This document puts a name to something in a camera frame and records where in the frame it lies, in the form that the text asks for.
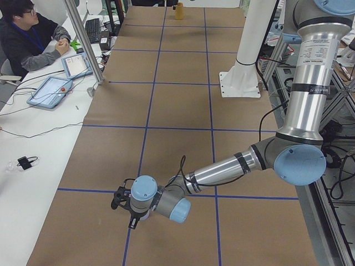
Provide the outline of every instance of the chair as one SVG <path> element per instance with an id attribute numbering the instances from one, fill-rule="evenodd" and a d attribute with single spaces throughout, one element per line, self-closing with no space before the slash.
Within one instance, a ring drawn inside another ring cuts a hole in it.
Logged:
<path id="1" fill-rule="evenodd" d="M 8 83 L 14 86 L 18 86 L 20 80 L 21 77 L 15 76 L 13 74 L 10 61 L 9 59 L 6 59 L 0 69 L 0 84 Z"/>

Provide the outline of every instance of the green object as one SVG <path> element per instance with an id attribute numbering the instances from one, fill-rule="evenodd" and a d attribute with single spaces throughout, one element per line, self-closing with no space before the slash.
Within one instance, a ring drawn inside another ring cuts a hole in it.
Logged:
<path id="1" fill-rule="evenodd" d="M 81 45 L 79 42 L 77 42 L 76 40 L 73 40 L 73 41 L 70 43 L 70 46 L 73 47 L 73 49 L 74 49 L 75 51 L 77 51 L 79 48 L 82 47 L 82 45 Z"/>

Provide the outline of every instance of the keyboard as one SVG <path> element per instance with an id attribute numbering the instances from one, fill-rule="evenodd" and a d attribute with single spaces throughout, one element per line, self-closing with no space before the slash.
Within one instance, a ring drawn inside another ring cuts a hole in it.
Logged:
<path id="1" fill-rule="evenodd" d="M 86 21 L 85 31 L 87 32 L 90 43 L 98 43 L 100 41 L 100 20 L 94 18 Z"/>

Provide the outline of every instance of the blue joint cap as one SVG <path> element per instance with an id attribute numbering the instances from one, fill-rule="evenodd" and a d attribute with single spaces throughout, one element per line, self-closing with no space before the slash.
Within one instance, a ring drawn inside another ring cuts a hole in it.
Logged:
<path id="1" fill-rule="evenodd" d="M 324 12 L 335 16 L 350 16 L 355 14 L 354 0 L 314 0 Z"/>
<path id="2" fill-rule="evenodd" d="M 175 205 L 173 211 L 170 214 L 169 219 L 178 223 L 183 223 L 191 208 L 191 203 L 186 199 L 182 198 L 177 205 Z"/>
<path id="3" fill-rule="evenodd" d="M 327 161 L 323 152 L 308 144 L 294 145 L 282 151 L 273 169 L 278 176 L 295 186 L 305 186 L 324 174 Z"/>
<path id="4" fill-rule="evenodd" d="M 296 34 L 288 34 L 288 33 L 283 33 L 283 41 L 285 43 L 291 43 L 291 44 L 301 44 L 302 43 L 302 38 L 299 35 Z"/>
<path id="5" fill-rule="evenodd" d="M 137 201 L 147 201 L 154 197 L 158 191 L 158 185 L 151 176 L 140 176 L 132 185 L 131 196 Z"/>

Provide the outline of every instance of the dark jacket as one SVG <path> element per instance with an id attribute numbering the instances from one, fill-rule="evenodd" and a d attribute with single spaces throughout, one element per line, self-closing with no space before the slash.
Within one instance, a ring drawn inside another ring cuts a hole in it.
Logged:
<path id="1" fill-rule="evenodd" d="M 42 46 L 46 48 L 52 40 L 52 36 L 58 24 L 39 13 L 37 13 L 37 17 L 39 23 L 32 26 L 32 28 L 35 29 Z M 22 67 L 21 63 L 26 58 L 40 55 L 43 52 L 41 48 L 36 45 L 37 36 L 33 33 L 32 29 L 26 32 L 30 38 L 35 41 L 34 43 L 10 23 L 6 23 L 2 30 L 3 32 L 0 34 L 1 46 L 10 61 L 12 71 L 15 75 L 24 77 L 28 71 Z M 54 56 L 59 58 L 59 52 L 55 52 Z"/>

